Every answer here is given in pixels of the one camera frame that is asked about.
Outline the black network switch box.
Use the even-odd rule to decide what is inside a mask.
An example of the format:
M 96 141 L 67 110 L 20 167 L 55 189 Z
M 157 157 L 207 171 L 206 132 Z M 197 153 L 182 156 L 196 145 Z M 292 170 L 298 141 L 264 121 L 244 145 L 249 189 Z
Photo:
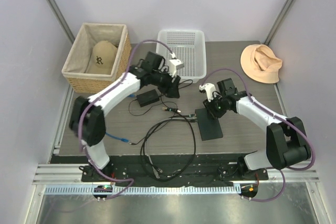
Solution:
M 215 140 L 223 137 L 218 119 L 213 118 L 206 109 L 196 109 L 197 125 L 202 141 Z

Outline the white plastic mesh basket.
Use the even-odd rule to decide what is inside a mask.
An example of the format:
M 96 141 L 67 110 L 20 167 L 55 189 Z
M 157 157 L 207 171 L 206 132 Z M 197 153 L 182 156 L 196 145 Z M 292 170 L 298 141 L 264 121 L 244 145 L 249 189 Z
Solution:
M 206 76 L 205 35 L 201 30 L 163 29 L 157 40 L 165 43 L 184 63 L 184 67 L 177 71 L 182 80 L 197 83 Z

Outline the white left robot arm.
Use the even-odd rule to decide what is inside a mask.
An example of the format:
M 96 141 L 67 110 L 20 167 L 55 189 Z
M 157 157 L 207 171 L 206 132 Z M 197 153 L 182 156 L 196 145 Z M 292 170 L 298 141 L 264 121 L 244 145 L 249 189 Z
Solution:
M 177 71 L 184 67 L 175 53 L 170 60 L 153 52 L 136 65 L 131 65 L 113 84 L 100 92 L 75 99 L 69 121 L 69 128 L 79 139 L 80 148 L 85 152 L 93 174 L 105 182 L 112 177 L 112 162 L 103 143 L 106 134 L 105 117 L 127 96 L 141 88 L 154 85 L 169 98 L 179 98 L 180 77 Z

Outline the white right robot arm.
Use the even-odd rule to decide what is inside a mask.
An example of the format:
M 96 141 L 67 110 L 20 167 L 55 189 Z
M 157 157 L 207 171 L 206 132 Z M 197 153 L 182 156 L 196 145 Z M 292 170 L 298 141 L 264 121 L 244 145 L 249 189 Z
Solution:
M 298 117 L 287 118 L 268 109 L 247 91 L 238 91 L 231 78 L 201 84 L 199 91 L 206 94 L 203 105 L 212 118 L 232 111 L 252 121 L 266 135 L 264 149 L 238 159 L 237 173 L 242 179 L 250 179 L 262 168 L 281 170 L 311 158 L 305 128 Z

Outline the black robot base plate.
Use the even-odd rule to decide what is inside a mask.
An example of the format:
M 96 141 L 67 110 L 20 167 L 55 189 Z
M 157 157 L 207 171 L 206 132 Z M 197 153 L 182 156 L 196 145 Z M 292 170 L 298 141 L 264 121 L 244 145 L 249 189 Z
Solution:
M 115 178 L 130 176 L 135 179 L 136 186 L 161 186 L 164 183 L 153 179 L 150 161 L 163 172 L 161 179 L 171 178 L 166 184 L 169 187 L 178 187 L 186 184 L 207 182 L 229 182 L 241 180 L 268 180 L 265 169 L 240 174 L 237 169 L 238 154 L 197 154 L 188 167 L 181 173 L 182 168 L 190 161 L 191 155 L 153 155 L 150 158 L 140 155 L 110 156 Z

